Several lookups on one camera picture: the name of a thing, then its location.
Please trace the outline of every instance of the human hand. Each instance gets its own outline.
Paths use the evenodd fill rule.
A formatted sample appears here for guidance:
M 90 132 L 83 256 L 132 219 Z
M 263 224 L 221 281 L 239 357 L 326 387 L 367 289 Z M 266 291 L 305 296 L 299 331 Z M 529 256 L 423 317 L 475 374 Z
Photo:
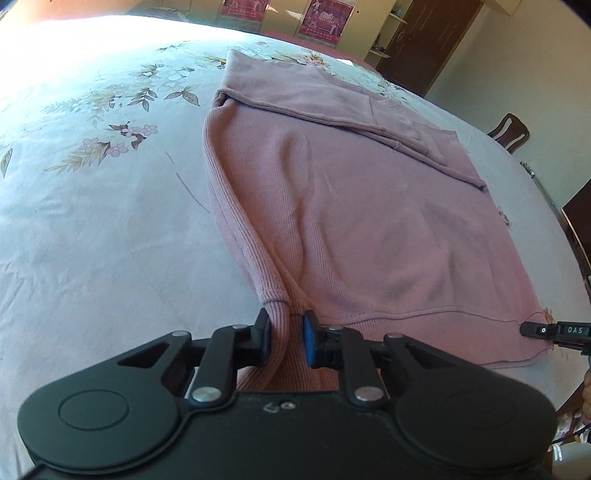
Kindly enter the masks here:
M 591 423 L 591 369 L 587 370 L 584 379 L 585 388 L 583 390 L 583 424 Z

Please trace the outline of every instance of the bed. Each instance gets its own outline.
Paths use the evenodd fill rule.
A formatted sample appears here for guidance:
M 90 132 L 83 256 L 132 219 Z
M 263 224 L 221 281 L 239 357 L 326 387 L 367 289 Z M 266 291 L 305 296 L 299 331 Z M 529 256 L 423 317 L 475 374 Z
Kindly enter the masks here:
M 154 18 L 47 22 L 0 29 L 0 40 L 13 46 L 0 53 L 0 480 L 31 466 L 16 416 L 36 388 L 173 330 L 205 338 L 254 321 L 259 301 L 219 237 L 196 160 L 230 48 L 322 67 L 455 130 L 540 304 L 555 320 L 590 318 L 576 259 L 527 172 L 484 133 L 374 72 Z M 500 372 L 559 407 L 586 368 L 555 348 Z

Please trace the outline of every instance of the wooden chair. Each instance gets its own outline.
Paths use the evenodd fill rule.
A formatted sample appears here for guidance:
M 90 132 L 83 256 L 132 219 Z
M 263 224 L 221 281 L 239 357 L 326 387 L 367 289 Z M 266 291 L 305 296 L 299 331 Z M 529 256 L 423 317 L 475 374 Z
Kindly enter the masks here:
M 530 131 L 527 130 L 527 127 L 523 122 L 515 115 L 508 113 L 505 115 L 505 118 L 501 121 L 499 126 L 490 132 L 488 136 L 499 142 L 509 153 L 512 154 L 527 142 L 527 139 L 530 137 Z

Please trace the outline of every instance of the shelf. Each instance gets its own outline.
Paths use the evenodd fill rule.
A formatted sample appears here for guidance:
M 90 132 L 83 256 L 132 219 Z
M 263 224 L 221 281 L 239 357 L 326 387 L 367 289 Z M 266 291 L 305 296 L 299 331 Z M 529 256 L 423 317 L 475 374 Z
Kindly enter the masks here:
M 378 57 L 382 57 L 383 59 L 389 59 L 389 58 L 391 58 L 390 55 L 386 55 L 385 53 L 382 53 L 382 52 L 377 51 L 377 50 L 370 50 L 369 53 L 373 53 L 374 55 L 377 55 Z
M 392 12 L 390 12 L 388 15 L 389 15 L 390 17 L 393 17 L 393 18 L 395 18 L 396 20 L 399 20 L 399 21 L 401 21 L 402 23 L 406 23 L 406 24 L 408 23 L 406 20 L 403 20 L 403 19 L 402 19 L 402 18 L 400 18 L 398 15 L 394 15 Z

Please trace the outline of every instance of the poster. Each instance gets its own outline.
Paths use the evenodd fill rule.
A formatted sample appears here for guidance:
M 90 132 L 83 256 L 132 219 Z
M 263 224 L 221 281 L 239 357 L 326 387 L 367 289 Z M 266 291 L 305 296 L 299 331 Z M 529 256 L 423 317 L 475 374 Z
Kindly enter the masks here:
M 262 22 L 269 0 L 224 0 L 221 16 Z
M 336 46 L 354 5 L 355 0 L 312 0 L 298 36 Z

